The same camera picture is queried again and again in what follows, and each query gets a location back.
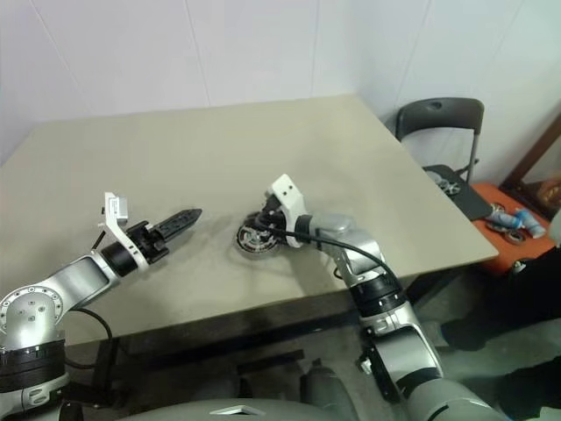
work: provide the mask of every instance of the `silver robot arm segment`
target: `silver robot arm segment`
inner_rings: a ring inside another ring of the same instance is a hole
[[[287,175],[273,184],[266,197],[266,206],[257,216],[260,228],[268,224],[275,234],[279,228],[295,232],[295,237],[285,239],[289,246],[317,244],[335,261],[363,326],[365,352],[361,367],[374,375],[389,402],[404,402],[411,418],[419,421],[505,419],[464,386],[444,379],[437,352],[397,278],[380,265],[385,264],[384,256],[368,232],[347,216],[308,215],[302,193]],[[344,244],[322,243],[318,238]],[[357,247],[368,255],[344,245]]]
[[[103,210],[103,232],[94,250],[0,301],[0,420],[58,400],[69,382],[64,336],[58,331],[64,315],[115,288],[120,277],[147,270],[169,253],[166,243],[202,213],[183,210],[155,226],[143,221],[124,232],[126,199],[105,193]],[[98,252],[106,233],[115,242]]]

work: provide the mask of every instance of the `metal part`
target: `metal part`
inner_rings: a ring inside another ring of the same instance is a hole
[[[246,257],[261,258],[268,256],[279,241],[269,231],[261,231],[249,225],[242,225],[236,234],[236,243],[240,250],[246,252]]]
[[[417,387],[407,410],[418,421],[505,421],[505,418],[459,383],[435,379]]]
[[[513,275],[520,274],[528,266],[528,263],[530,263],[532,260],[534,259],[532,259],[531,257],[525,257],[515,261],[511,269],[512,274]]]
[[[69,382],[70,376],[66,373],[50,382],[24,389],[21,394],[21,402],[24,410],[30,410],[31,408],[48,403],[51,399],[51,394],[57,390],[61,390]]]
[[[376,349],[393,383],[425,368],[434,368],[439,376],[443,375],[438,361],[427,352],[423,339],[414,329],[401,329],[393,335],[377,338]]]
[[[419,354],[422,353],[422,360],[427,364],[427,367],[434,367],[440,375],[444,375],[440,359],[438,358],[438,353],[424,334],[421,324],[419,323],[419,320],[417,319],[409,302],[406,302],[400,307],[386,313],[379,314],[371,318],[361,318],[360,323],[366,329],[370,328],[373,330],[373,335],[377,338],[376,346],[379,349],[380,355],[382,355],[382,350],[380,349],[380,344],[382,344],[382,342],[380,341],[384,336],[392,332],[414,332],[416,337],[415,342],[419,345],[413,348],[410,344],[407,344],[407,346],[402,348],[401,352],[406,353],[406,358],[413,358],[413,354],[410,354],[413,352],[418,352]],[[388,344],[394,344],[386,345],[386,348],[391,347],[392,351],[387,352],[386,357],[388,360],[384,360],[384,362],[387,363],[387,371],[390,373],[392,378],[397,376],[394,375],[391,370],[391,367],[394,364],[392,360],[401,358],[400,354],[396,351],[397,348],[395,344],[403,342],[403,340],[397,340],[394,338],[395,336],[392,335],[389,342],[387,342]],[[409,336],[407,336],[407,338],[408,342],[412,341]]]
[[[123,199],[123,197],[117,197],[113,193],[105,192],[105,220],[99,226],[108,231],[129,251],[137,264],[138,270],[142,272],[148,269],[148,262],[136,244],[121,229],[128,219],[127,203]]]
[[[320,235],[327,239],[352,244],[384,261],[378,243],[367,231],[357,228],[354,219],[351,217],[337,214],[318,214],[310,220],[309,231],[312,235]],[[339,274],[349,288],[386,273],[375,261],[352,250],[326,244],[322,245],[322,251],[333,258]]]
[[[286,218],[286,230],[295,230],[296,220],[301,215],[308,214],[304,204],[304,196],[294,182],[286,174],[281,175],[266,191],[266,197],[274,196],[280,203],[280,210]],[[291,247],[301,247],[302,243],[294,237],[287,237]]]
[[[468,184],[472,182],[473,177],[473,167],[475,166],[475,155],[477,154],[477,146],[479,145],[479,135],[477,133],[473,134],[473,143],[472,143],[472,151],[470,152],[470,163],[467,169],[467,176],[465,178],[465,182]]]
[[[304,403],[278,401],[273,399],[219,399],[198,401],[168,406],[158,410],[144,412],[123,421],[176,421],[178,419],[196,419],[213,421],[221,417],[251,415],[254,419],[291,420],[291,421],[341,421],[331,412]]]
[[[359,367],[365,375],[372,375],[372,362],[368,358],[360,359]]]
[[[510,244],[514,244],[515,246],[519,246],[521,243],[526,241],[526,237],[520,231],[508,231],[502,234],[502,237],[509,242]]]
[[[0,419],[48,403],[52,393],[62,389],[68,382],[69,376],[64,374],[50,382],[38,384],[31,388],[0,393]]]
[[[504,204],[502,203],[491,203],[491,207],[493,208],[493,212],[506,212],[507,208],[505,208]]]
[[[0,308],[0,340],[4,351],[53,342],[62,301],[48,288],[24,287],[8,295]]]
[[[447,196],[455,196],[461,191],[462,187],[457,182],[448,182],[448,184],[445,187],[441,187],[441,189]]]

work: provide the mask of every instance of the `black cable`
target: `black cable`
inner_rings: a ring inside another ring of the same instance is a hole
[[[99,234],[99,237],[97,237],[96,242],[94,243],[94,245],[91,247],[92,250],[96,250],[97,246],[99,246],[99,243],[102,242],[103,237],[105,237],[105,231],[102,231],[101,234]]]
[[[337,279],[343,279],[343,276],[341,276],[341,274],[339,274],[339,269],[338,268],[333,269],[333,276],[335,276]]]
[[[88,310],[88,309],[73,309],[71,311],[77,311],[79,313],[84,313],[84,314],[87,314],[90,317],[93,317],[95,320],[97,320],[103,326],[103,329],[105,329],[105,331],[107,332],[107,339],[108,340],[113,339],[113,332],[111,331],[111,328],[110,328],[109,324],[99,314],[95,313],[92,310]],[[68,357],[64,359],[64,363],[67,366],[70,366],[72,368],[77,368],[79,370],[91,370],[93,368],[96,368],[96,364],[81,364],[79,362],[74,362],[74,361],[70,360]]]
[[[278,236],[294,237],[295,239],[304,239],[306,241],[318,243],[318,245],[322,244],[322,243],[323,244],[329,244],[331,246],[346,248],[347,250],[351,250],[355,253],[362,254],[363,256],[372,260],[378,266],[383,268],[387,272],[387,274],[391,278],[393,278],[394,281],[398,282],[397,276],[395,275],[394,271],[392,269],[390,269],[390,267],[386,263],[384,263],[381,259],[378,259],[373,254],[365,252],[361,248],[355,247],[352,244],[344,243],[343,241],[337,241],[336,239],[326,239],[324,237],[317,237],[315,235],[304,234],[303,232],[292,232],[292,231],[280,230],[278,228],[273,228],[273,227],[270,227],[267,224],[263,223],[259,219],[260,216],[261,216],[261,214],[259,214],[257,217],[255,217],[255,221],[254,221],[255,225],[260,230],[269,231],[270,233],[278,235]]]

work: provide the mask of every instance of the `beige tabletop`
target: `beige tabletop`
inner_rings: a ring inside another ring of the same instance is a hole
[[[232,239],[289,174],[310,212],[353,215],[401,277],[497,254],[355,96],[88,118],[36,128],[0,168],[0,296],[89,251],[103,192],[130,222],[201,207],[173,252],[93,303],[116,335],[344,287],[313,249],[247,260]],[[80,314],[67,342],[103,338]]]

